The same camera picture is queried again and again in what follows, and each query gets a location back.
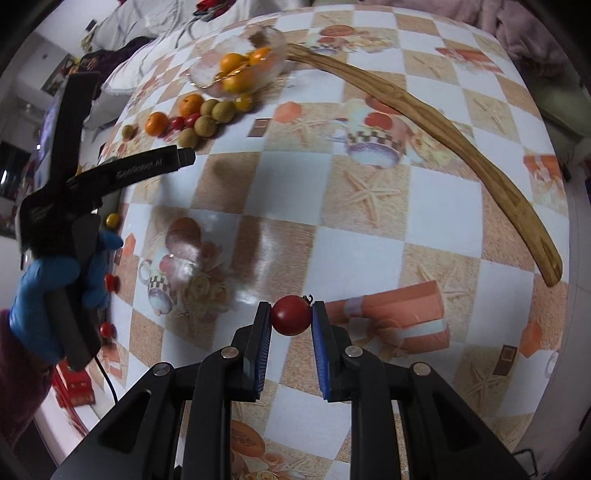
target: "tangerine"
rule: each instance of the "tangerine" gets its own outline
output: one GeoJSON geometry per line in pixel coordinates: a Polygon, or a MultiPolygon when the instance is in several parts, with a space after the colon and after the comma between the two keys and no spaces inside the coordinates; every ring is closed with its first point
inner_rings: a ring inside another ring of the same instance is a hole
{"type": "Polygon", "coordinates": [[[183,118],[189,118],[194,113],[199,113],[199,109],[203,102],[204,100],[201,95],[198,93],[192,93],[183,98],[181,104],[178,106],[178,111],[183,118]]]}
{"type": "Polygon", "coordinates": [[[168,117],[162,112],[154,112],[146,120],[146,133],[151,137],[159,137],[168,127],[168,117]]]}
{"type": "Polygon", "coordinates": [[[244,61],[247,61],[247,59],[239,53],[226,53],[220,61],[220,70],[224,74],[229,73],[236,70],[244,61]]]}
{"type": "Polygon", "coordinates": [[[267,55],[269,55],[270,52],[271,49],[269,47],[258,48],[252,52],[248,61],[251,65],[258,65],[260,62],[265,60],[265,58],[267,58],[267,55]]]}
{"type": "Polygon", "coordinates": [[[222,86],[228,93],[245,93],[255,86],[255,76],[248,68],[234,70],[222,79],[222,86]]]}

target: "red box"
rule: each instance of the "red box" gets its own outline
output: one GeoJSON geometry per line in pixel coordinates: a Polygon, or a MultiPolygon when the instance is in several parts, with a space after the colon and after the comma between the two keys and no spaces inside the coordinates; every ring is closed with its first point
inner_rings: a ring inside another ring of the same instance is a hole
{"type": "Polygon", "coordinates": [[[89,405],[95,402],[95,393],[92,390],[90,375],[85,370],[74,372],[68,367],[65,360],[58,364],[54,382],[60,382],[62,386],[57,395],[60,407],[65,406],[63,396],[67,396],[73,407],[89,405]]]}

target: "cherry tomato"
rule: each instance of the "cherry tomato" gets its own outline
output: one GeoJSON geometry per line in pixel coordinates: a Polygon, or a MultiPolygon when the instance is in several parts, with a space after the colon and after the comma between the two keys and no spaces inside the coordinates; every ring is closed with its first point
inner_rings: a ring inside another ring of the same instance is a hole
{"type": "Polygon", "coordinates": [[[117,284],[119,283],[119,277],[115,277],[110,273],[105,275],[105,287],[107,291],[115,291],[117,289],[117,284]]]}
{"type": "Polygon", "coordinates": [[[305,331],[312,323],[311,300],[288,295],[277,300],[271,309],[271,324],[282,335],[294,336],[305,331]]]}
{"type": "Polygon", "coordinates": [[[200,113],[194,113],[193,115],[189,115],[185,120],[185,128],[193,128],[195,126],[195,122],[199,117],[201,117],[200,113]]]}
{"type": "Polygon", "coordinates": [[[176,116],[170,122],[170,128],[173,130],[183,130],[184,129],[184,118],[182,116],[176,116]]]}
{"type": "Polygon", "coordinates": [[[111,339],[115,333],[115,328],[113,327],[112,323],[103,322],[100,324],[99,332],[101,337],[111,339]]]}

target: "hand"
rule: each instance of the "hand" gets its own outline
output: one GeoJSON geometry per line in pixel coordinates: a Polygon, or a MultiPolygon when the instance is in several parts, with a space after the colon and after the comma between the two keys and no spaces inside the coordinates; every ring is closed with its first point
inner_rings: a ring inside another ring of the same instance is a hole
{"type": "MultiPolygon", "coordinates": [[[[107,306],[105,251],[122,246],[123,240],[115,233],[99,232],[97,250],[90,260],[86,290],[82,295],[85,308],[107,306]]],[[[49,365],[55,365],[64,358],[64,349],[47,317],[43,295],[74,283],[79,276],[80,264],[74,258],[62,255],[35,260],[19,283],[10,312],[10,328],[30,353],[49,365]]]]}

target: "sleeve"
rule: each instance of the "sleeve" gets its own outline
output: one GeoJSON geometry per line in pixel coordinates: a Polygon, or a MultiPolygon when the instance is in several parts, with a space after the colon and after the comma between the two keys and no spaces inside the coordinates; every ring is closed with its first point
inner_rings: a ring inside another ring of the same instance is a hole
{"type": "Polygon", "coordinates": [[[12,448],[45,399],[54,368],[42,371],[12,334],[9,310],[0,312],[0,436],[12,448]]]}

